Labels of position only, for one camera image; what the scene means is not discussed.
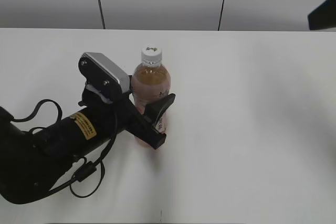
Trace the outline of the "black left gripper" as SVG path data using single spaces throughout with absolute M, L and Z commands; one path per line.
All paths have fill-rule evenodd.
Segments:
M 171 93 L 160 100 L 145 106 L 141 114 L 128 97 L 112 104 L 105 104 L 94 93 L 84 88 L 80 106 L 86 106 L 93 114 L 100 126 L 110 133 L 120 133 L 124 130 L 146 142 L 153 149 L 164 144 L 165 133 L 156 129 L 161 117 L 174 103 L 175 94 Z

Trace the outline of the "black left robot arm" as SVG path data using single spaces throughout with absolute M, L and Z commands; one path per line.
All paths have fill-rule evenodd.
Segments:
M 169 94 L 140 113 L 128 95 L 106 104 L 85 90 L 80 111 L 29 131 L 17 128 L 17 120 L 1 109 L 1 195 L 13 204 L 28 204 L 71 188 L 97 170 L 104 176 L 103 160 L 122 131 L 159 148 L 166 135 L 155 126 L 174 100 L 175 94 Z

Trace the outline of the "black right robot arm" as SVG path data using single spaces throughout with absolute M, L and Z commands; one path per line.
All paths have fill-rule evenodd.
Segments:
M 308 15 L 309 30 L 335 28 L 335 0 L 325 0 Z

